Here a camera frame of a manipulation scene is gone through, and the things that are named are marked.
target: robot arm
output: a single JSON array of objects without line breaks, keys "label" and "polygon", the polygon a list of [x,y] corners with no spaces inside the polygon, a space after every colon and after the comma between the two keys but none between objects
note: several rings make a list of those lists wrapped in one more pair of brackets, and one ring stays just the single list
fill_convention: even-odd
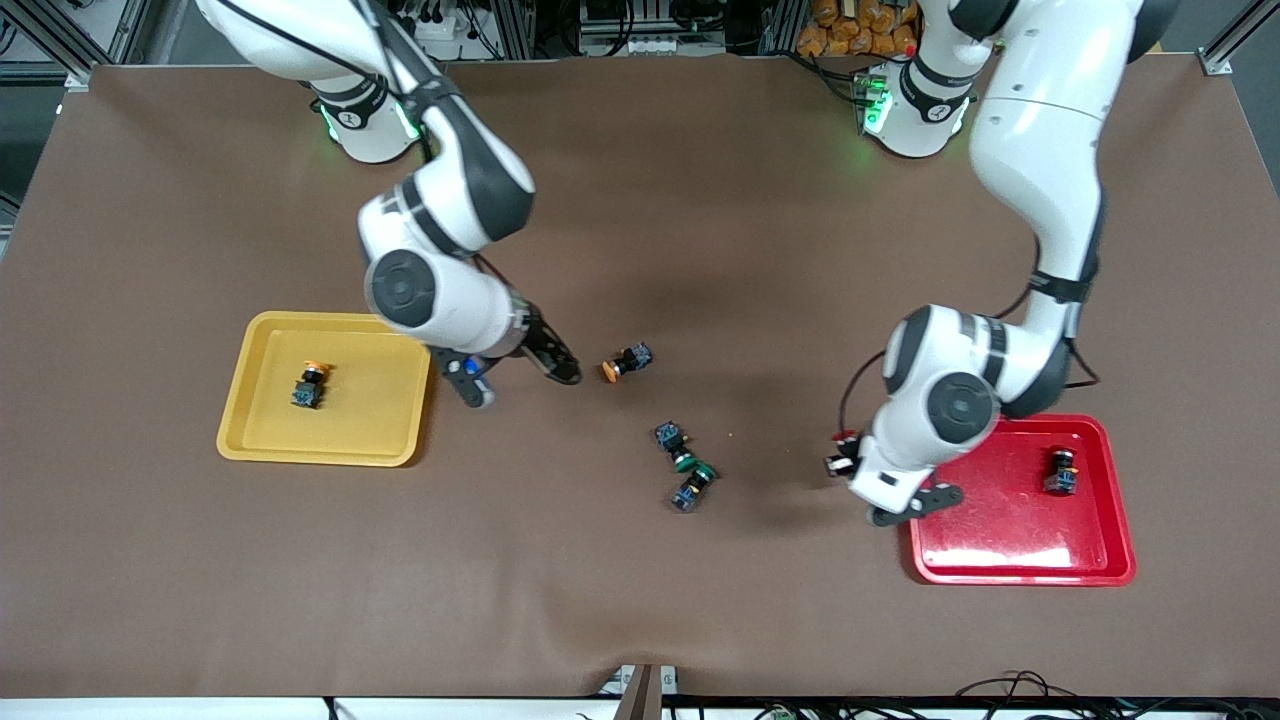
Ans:
[{"label": "robot arm", "polygon": [[370,307],[425,343],[467,405],[492,400],[480,375],[516,352],[556,382],[581,379],[539,310],[467,263],[525,225],[534,201],[529,169],[384,8],[362,0],[197,4],[261,69],[307,82],[326,102],[385,87],[439,141],[436,156],[370,200],[357,224]]},{"label": "robot arm", "polygon": [[[952,12],[972,1],[954,1]],[[888,402],[869,432],[844,443],[844,459],[828,460],[874,506],[876,524],[919,516],[920,486],[982,443],[1001,414],[1021,418],[1057,401],[1097,272],[1105,213],[1096,147],[1142,0],[1006,5],[1006,49],[974,118],[970,160],[1038,238],[1027,316],[1012,325],[929,305],[893,331]]]}]

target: wire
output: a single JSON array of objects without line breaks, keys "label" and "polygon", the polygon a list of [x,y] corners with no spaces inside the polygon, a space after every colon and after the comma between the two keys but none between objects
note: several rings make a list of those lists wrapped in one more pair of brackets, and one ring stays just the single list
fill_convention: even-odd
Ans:
[{"label": "wire", "polygon": [[228,10],[236,13],[237,15],[244,18],[246,20],[256,24],[257,27],[260,27],[260,28],[262,28],[262,29],[265,29],[268,32],[274,32],[275,35],[283,37],[284,40],[288,40],[289,42],[297,45],[298,47],[302,47],[303,50],[315,53],[316,55],[320,55],[325,60],[329,60],[330,63],[333,63],[333,64],[335,64],[335,65],[338,65],[340,68],[346,68],[346,69],[356,73],[357,76],[360,76],[360,77],[362,77],[362,78],[365,78],[365,79],[367,79],[370,82],[378,82],[378,76],[370,74],[370,73],[367,73],[367,72],[357,68],[356,65],[348,63],[347,60],[343,60],[342,58],[334,55],[333,53],[328,53],[325,50],[321,50],[320,47],[316,47],[315,45],[311,45],[306,40],[302,40],[301,37],[293,35],[292,32],[288,32],[288,31],[284,31],[284,29],[282,29],[279,27],[275,27],[274,24],[271,24],[271,23],[269,23],[269,22],[259,18],[257,15],[253,15],[252,13],[244,10],[239,5],[232,3],[230,0],[216,0],[216,3],[219,5],[227,8]]},{"label": "wire", "polygon": [[502,274],[502,272],[498,270],[498,268],[494,266],[494,264],[490,263],[489,259],[485,258],[484,255],[480,255],[479,252],[476,252],[475,255],[471,256],[471,263],[476,266],[476,269],[484,270],[484,272],[489,273],[490,275],[498,278],[498,281],[502,284],[504,284],[507,287],[515,287],[513,284],[511,284],[511,281],[507,279],[507,275]]},{"label": "wire", "polygon": [[846,432],[849,432],[845,425],[845,411],[849,409],[849,396],[854,395],[854,388],[858,386],[858,380],[863,378],[863,373],[865,373],[867,369],[870,368],[873,363],[876,363],[883,356],[884,351],[881,350],[876,355],[868,357],[867,361],[863,363],[863,366],[859,368],[856,373],[854,373],[852,378],[850,378],[849,384],[845,386],[845,393],[840,396],[840,415],[836,420],[836,429],[840,434],[845,434]]},{"label": "wire", "polygon": [[1075,359],[1075,364],[1079,365],[1082,370],[1084,370],[1084,374],[1089,375],[1089,379],[1078,380],[1074,383],[1066,383],[1065,386],[1062,386],[1062,389],[1073,389],[1078,387],[1093,387],[1101,383],[1102,378],[1100,378],[1098,374],[1093,372],[1093,368],[1091,368],[1089,364],[1084,361],[1084,357],[1080,356],[1080,348],[1075,346],[1075,338],[1068,338],[1065,342],[1066,342],[1066,351],[1071,354],[1071,357]]},{"label": "wire", "polygon": [[[627,46],[627,41],[631,40],[631,31],[636,27],[636,8],[631,4],[631,0],[618,0],[623,5],[622,13],[618,14],[618,40],[613,44],[613,47],[604,54],[605,58],[612,58]],[[626,29],[623,29],[622,20],[626,19]]]},{"label": "wire", "polygon": [[[1041,254],[1039,237],[1037,237],[1036,238],[1036,260],[1032,261],[1032,270],[1034,270],[1036,268],[1039,268],[1039,254]],[[1027,286],[1023,287],[1021,295],[1018,296],[1018,300],[1014,300],[1014,302],[1010,304],[1009,307],[1005,307],[1000,313],[996,313],[995,315],[992,315],[992,318],[995,318],[997,320],[1001,320],[1001,319],[1009,316],[1010,313],[1012,313],[1014,310],[1018,310],[1019,307],[1021,307],[1023,302],[1027,302],[1027,299],[1030,296],[1030,293],[1032,293],[1032,284],[1027,283]]]},{"label": "wire", "polygon": [[[4,44],[4,47],[0,47],[0,55],[8,53],[13,47],[14,41],[18,40],[18,26],[10,24],[8,19],[3,22],[4,24],[0,24],[0,44]],[[13,31],[13,33],[9,36],[9,40],[5,40],[4,35],[9,31]]]},{"label": "wire", "polygon": [[827,90],[829,90],[832,92],[832,95],[835,95],[836,97],[840,97],[841,100],[844,100],[845,102],[849,102],[850,105],[858,105],[858,106],[870,105],[870,102],[868,102],[865,100],[859,100],[859,99],[856,99],[856,97],[854,97],[851,95],[845,95],[832,82],[832,81],[837,81],[838,79],[838,81],[844,81],[844,82],[847,82],[847,83],[852,85],[854,83],[854,76],[851,76],[851,74],[845,74],[845,73],[837,73],[837,72],[833,72],[833,70],[828,70],[828,69],[818,65],[817,61],[805,60],[803,56],[800,56],[799,53],[794,53],[791,50],[771,50],[771,51],[765,53],[765,55],[778,55],[778,56],[782,56],[782,58],[790,58],[792,61],[795,61],[801,68],[809,70],[810,73],[817,74],[818,77],[820,77],[823,85],[827,86]]},{"label": "wire", "polygon": [[567,18],[570,9],[572,8],[573,0],[561,0],[559,13],[556,14],[556,32],[559,33],[561,42],[564,44],[564,50],[570,55],[582,55],[579,50],[576,41],[570,41],[568,28],[566,24],[572,24],[572,18]]},{"label": "wire", "polygon": [[888,55],[881,55],[879,53],[859,53],[858,55],[855,55],[855,58],[859,56],[859,55],[865,55],[867,58],[878,58],[881,60],[884,60],[886,63],[893,63],[895,65],[906,65],[908,63],[911,61],[910,58],[906,58],[906,59],[904,59],[904,58],[890,58]]},{"label": "wire", "polygon": [[[489,36],[485,35],[484,27],[480,24],[480,18],[476,14],[476,6],[472,3],[472,0],[461,0],[460,6],[462,8],[462,14],[466,15],[467,18],[467,22],[471,23],[472,29],[476,31],[477,36],[480,36],[480,45],[484,45],[484,49],[488,50],[490,55],[493,55],[494,60],[504,60],[506,58],[502,56],[502,53],[499,53],[498,49],[494,47],[492,42],[489,42]],[[485,15],[485,18],[486,19],[493,18],[493,10],[490,10],[489,14]]]}]

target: table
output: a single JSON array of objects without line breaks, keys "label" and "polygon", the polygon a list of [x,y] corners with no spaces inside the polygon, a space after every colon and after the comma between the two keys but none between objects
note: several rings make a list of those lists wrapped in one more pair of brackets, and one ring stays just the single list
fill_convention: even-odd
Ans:
[{"label": "table", "polygon": [[[892,158],[783,59],[458,67],[529,163],[490,258],[584,364],[438,387],[401,469],[214,448],[246,324],[360,311],[361,167],[252,69],[101,68],[69,95],[0,264],[6,696],[575,694],[622,662],[704,694],[947,694],[1029,667],[1089,694],[1274,694],[1280,204],[1230,82],[1129,72],[1101,146],[1105,383],[1139,570],[1119,589],[914,580],[828,480],[836,400],[911,309],[995,311],[1032,261],[965,138]],[[882,400],[859,391],[851,416]],[[723,471],[704,511],[652,442]]]}]

